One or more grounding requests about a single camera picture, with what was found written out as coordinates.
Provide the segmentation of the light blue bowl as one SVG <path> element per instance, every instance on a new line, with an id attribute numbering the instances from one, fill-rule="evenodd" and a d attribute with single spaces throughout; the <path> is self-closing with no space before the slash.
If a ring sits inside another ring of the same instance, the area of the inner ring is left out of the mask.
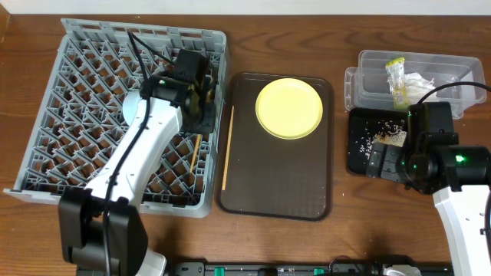
<path id="1" fill-rule="evenodd" d="M 137 91 L 128 93 L 124 98 L 122 114 L 128 126 L 132 124 L 137 114 L 137 108 L 140 99 L 141 99 L 140 93 Z"/>

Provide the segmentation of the white paper napkin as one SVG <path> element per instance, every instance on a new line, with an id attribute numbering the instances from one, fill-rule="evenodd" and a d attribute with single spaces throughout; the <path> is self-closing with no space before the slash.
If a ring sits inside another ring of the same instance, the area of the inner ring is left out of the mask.
<path id="1" fill-rule="evenodd" d="M 404 75 L 406 96 L 412 104 L 425 94 L 435 89 L 434 79 L 427 80 L 418 73 L 410 73 Z"/>

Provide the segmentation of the green snack wrapper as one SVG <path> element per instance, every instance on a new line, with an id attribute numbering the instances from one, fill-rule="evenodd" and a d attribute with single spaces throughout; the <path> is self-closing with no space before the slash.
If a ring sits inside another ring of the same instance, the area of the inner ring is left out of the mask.
<path id="1" fill-rule="evenodd" d="M 396 110 L 406 109 L 410 105 L 406 94 L 404 63 L 404 57 L 398 57 L 385 65 L 385 70 L 388 74 L 387 82 L 389 83 Z"/>

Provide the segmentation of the wooden chopstick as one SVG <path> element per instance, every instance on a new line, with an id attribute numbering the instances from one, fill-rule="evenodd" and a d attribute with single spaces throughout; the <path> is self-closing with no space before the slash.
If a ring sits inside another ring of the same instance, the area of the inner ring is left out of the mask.
<path id="1" fill-rule="evenodd" d="M 192 156 L 192 159 L 191 159 L 191 163 L 190 163 L 190 173 L 193 174 L 193 170 L 194 170 L 194 166 L 196 165 L 196 160 L 198 159 L 198 153 L 199 153 L 199 148 L 200 148 L 200 144 L 201 144 L 201 140 L 202 140 L 202 134 L 197 134 L 196 136 L 196 142 L 195 142 L 195 146 L 194 146 L 194 151 L 193 151 L 193 156 Z"/>
<path id="2" fill-rule="evenodd" d="M 227 144 L 226 144 L 226 155 L 225 155 L 223 178 L 222 178 L 222 188 L 221 188 L 222 191 L 226 190 L 228 167 L 229 167 L 229 153 L 230 153 L 231 141 L 232 141 L 234 113 L 235 113 L 235 107 L 232 106 L 231 116 L 230 116 L 230 121 L 229 121 L 229 132 L 228 132 Z"/>

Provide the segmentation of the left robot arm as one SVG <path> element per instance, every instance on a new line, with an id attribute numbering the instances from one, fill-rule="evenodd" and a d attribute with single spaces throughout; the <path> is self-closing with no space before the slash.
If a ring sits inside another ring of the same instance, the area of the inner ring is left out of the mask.
<path id="1" fill-rule="evenodd" d="M 139 208 L 172 138 L 213 131 L 209 73 L 207 57 L 181 50 L 171 71 L 142 83 L 136 113 L 110 159 L 84 189 L 69 189 L 58 203 L 66 262 L 105 275 L 164 273 L 166 258 L 149 249 Z"/>

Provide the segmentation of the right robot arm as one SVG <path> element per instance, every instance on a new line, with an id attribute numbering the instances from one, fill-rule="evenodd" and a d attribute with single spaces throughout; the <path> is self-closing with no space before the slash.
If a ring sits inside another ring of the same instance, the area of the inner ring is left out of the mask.
<path id="1" fill-rule="evenodd" d="M 373 145 L 366 173 L 432 196 L 454 274 L 490 273 L 490 151 L 459 143 L 449 103 L 410 106 L 403 146 Z"/>

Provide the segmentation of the spilled rice food waste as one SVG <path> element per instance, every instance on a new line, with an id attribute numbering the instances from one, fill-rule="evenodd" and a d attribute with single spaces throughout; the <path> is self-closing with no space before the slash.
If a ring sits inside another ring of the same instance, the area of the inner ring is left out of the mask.
<path id="1" fill-rule="evenodd" d="M 402 147 L 407 136 L 407 132 L 403 130 L 400 123 L 392 120 L 376 121 L 375 123 L 366 122 L 364 131 L 360 138 L 354 140 L 359 152 L 365 156 L 369 156 L 372 146 L 375 143 L 384 143 L 392 146 Z"/>

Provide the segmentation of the grey plastic dishwasher rack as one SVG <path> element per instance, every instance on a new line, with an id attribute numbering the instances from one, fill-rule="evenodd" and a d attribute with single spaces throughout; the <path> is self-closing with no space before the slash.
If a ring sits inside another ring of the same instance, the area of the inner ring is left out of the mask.
<path id="1" fill-rule="evenodd" d="M 123 101 L 149 73 L 166 70 L 182 49 L 208 57 L 216 81 L 213 102 L 226 102 L 229 49 L 221 31 L 65 18 L 65 28 L 21 167 L 8 194 L 55 205 L 82 189 L 109 160 L 127 131 Z M 219 131 L 202 137 L 193 174 L 196 135 L 180 133 L 150 177 L 141 212 L 193 218 L 212 208 Z"/>

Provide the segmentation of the black rectangular tray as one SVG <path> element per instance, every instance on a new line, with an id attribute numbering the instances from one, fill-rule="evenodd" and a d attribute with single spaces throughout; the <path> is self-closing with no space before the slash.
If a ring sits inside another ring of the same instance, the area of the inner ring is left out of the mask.
<path id="1" fill-rule="evenodd" d="M 360 153 L 358 147 L 354 143 L 354 140 L 361 137 L 361 134 L 364 132 L 362 128 L 365 127 L 366 122 L 375 123 L 379 120 L 392 120 L 396 123 L 400 123 L 403 126 L 403 130 L 407 132 L 407 114 L 405 112 L 376 110 L 361 107 L 351 110 L 349 113 L 347 141 L 347 168 L 349 172 L 358 175 L 365 174 L 370 155 L 365 156 L 364 154 Z"/>

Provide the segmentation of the clear plastic bin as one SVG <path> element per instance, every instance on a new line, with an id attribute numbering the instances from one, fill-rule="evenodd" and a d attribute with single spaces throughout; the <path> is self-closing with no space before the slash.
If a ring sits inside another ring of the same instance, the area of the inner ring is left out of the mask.
<path id="1" fill-rule="evenodd" d="M 405 74 L 418 73 L 427 80 L 434 79 L 435 87 L 460 81 L 485 83 L 482 63 L 476 57 L 363 50 L 358 56 L 358 66 L 345 71 L 344 105 L 347 110 L 355 107 L 396 110 L 385 70 L 386 63 L 396 58 L 405 59 Z"/>

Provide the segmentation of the yellow round plate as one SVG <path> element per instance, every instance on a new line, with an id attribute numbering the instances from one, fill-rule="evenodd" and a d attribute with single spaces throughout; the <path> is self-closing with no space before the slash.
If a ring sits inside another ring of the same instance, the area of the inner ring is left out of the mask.
<path id="1" fill-rule="evenodd" d="M 266 84 L 255 102 L 255 114 L 263 129 L 284 140 L 312 133 L 323 113 L 322 100 L 313 86 L 290 77 Z"/>

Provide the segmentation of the dark brown serving tray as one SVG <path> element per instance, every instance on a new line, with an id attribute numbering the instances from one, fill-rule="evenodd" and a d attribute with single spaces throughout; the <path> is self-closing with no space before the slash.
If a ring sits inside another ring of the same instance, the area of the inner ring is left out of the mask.
<path id="1" fill-rule="evenodd" d="M 324 107 L 320 124 L 309 135 L 284 140 L 258 122 L 255 102 L 274 74 L 241 72 L 229 85 L 223 118 L 226 155 L 232 106 L 235 107 L 226 190 L 222 181 L 216 203 L 225 212 L 303 221 L 321 221 L 332 209 L 334 153 L 334 90 L 321 78 L 306 77 Z"/>

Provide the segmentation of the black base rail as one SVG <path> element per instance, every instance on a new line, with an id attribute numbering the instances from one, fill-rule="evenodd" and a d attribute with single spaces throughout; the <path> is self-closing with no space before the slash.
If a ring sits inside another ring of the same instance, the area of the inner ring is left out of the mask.
<path id="1" fill-rule="evenodd" d="M 328 276 L 328 275 L 421 275 L 451 276 L 453 267 L 445 263 L 417 263 L 406 255 L 382 255 L 354 259 L 346 255 L 325 263 L 248 263 L 192 260 L 171 263 L 165 276 Z"/>

